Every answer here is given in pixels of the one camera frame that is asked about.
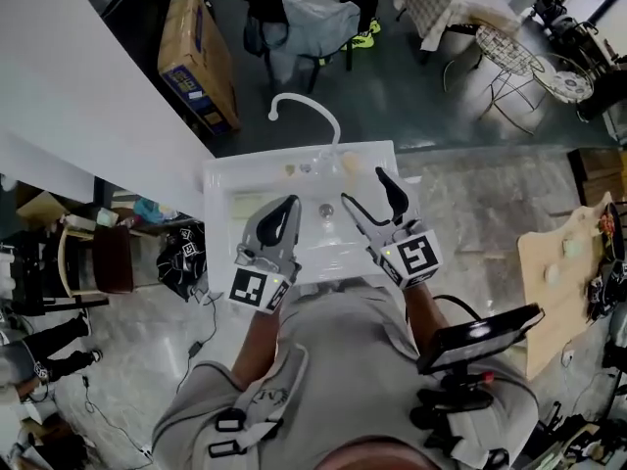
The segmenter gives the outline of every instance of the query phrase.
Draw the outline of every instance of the tablecloth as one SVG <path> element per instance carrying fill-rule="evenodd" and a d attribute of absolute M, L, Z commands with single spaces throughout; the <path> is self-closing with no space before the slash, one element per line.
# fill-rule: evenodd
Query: tablecloth
<path fill-rule="evenodd" d="M 438 49 L 446 28 L 453 24 L 470 24 L 482 21 L 507 33 L 515 33 L 521 18 L 507 5 L 506 0 L 392 0 L 400 11 L 407 14 L 422 38 L 420 48 Z"/>

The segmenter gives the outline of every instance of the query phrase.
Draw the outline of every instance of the white sink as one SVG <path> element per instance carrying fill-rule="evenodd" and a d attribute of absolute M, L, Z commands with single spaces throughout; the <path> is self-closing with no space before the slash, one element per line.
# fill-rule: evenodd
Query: white sink
<path fill-rule="evenodd" d="M 376 219 L 391 217 L 392 210 L 374 168 L 382 166 L 397 172 L 394 145 L 391 141 L 341 144 L 338 154 L 352 154 L 353 173 L 307 173 L 307 165 L 324 148 L 328 147 L 290 148 L 205 163 L 205 239 L 212 291 L 228 289 L 227 268 L 235 261 L 235 249 L 248 217 L 270 200 L 290 194 L 298 195 L 303 208 L 295 249 L 303 269 L 297 284 L 382 273 L 364 250 L 367 241 L 342 207 L 340 194 L 353 195 Z M 328 212 L 327 205 L 333 213 L 323 217 L 320 206 Z"/>

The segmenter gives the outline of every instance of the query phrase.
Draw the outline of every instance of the black monitor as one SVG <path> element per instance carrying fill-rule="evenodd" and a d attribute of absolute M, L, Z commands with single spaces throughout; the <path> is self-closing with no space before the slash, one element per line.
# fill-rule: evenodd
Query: black monitor
<path fill-rule="evenodd" d="M 545 313 L 536 304 L 506 311 L 467 324 L 439 329 L 426 352 L 418 359 L 420 374 L 465 367 L 468 363 L 495 355 L 521 341 Z"/>

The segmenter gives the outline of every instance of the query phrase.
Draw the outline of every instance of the wire chair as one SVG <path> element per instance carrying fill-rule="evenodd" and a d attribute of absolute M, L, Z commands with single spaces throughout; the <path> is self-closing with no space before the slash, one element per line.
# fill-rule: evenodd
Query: wire chair
<path fill-rule="evenodd" d="M 492 109 L 492 107 L 495 107 L 512 125 L 533 136 L 533 132 L 531 130 L 523 127 L 513 120 L 498 105 L 498 102 L 509 94 L 515 92 L 525 100 L 532 112 L 535 111 L 540 104 L 534 106 L 521 89 L 534 82 L 536 71 L 544 71 L 543 64 L 521 43 L 517 42 L 515 39 L 495 27 L 484 24 L 479 26 L 479 29 L 477 29 L 477 33 L 475 34 L 475 40 L 481 49 L 481 54 L 501 68 L 499 74 L 494 78 L 494 80 L 492 80 L 492 82 L 490 82 L 492 99 L 485 111 L 479 116 L 479 119 L 484 117 Z M 528 77 L 529 79 L 520 85 L 514 85 L 510 82 L 510 79 L 514 75 L 523 78 Z M 495 93 L 494 85 L 498 81 L 502 82 L 502 85 Z M 506 86 L 509 87 L 510 90 L 505 94 L 502 94 Z"/>
<path fill-rule="evenodd" d="M 543 70 L 535 70 L 534 77 L 546 92 L 557 100 L 566 104 L 575 104 L 594 94 L 594 81 L 571 59 L 550 52 L 540 54 L 537 58 L 542 63 Z"/>

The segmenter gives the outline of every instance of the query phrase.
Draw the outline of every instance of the wooden board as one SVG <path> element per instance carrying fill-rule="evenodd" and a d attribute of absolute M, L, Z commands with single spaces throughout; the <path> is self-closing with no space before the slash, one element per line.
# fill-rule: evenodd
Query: wooden board
<path fill-rule="evenodd" d="M 603 242 L 598 230 L 599 218 L 611 195 L 593 208 L 581 207 L 557 230 L 525 233 L 518 239 L 525 302 L 537 303 L 545 318 L 527 333 L 527 378 L 534 378 L 556 353 L 588 328 L 586 288 L 603 258 Z M 563 241 L 579 243 L 574 258 L 563 254 Z M 545 280 L 547 268 L 556 264 L 559 278 L 554 284 Z"/>

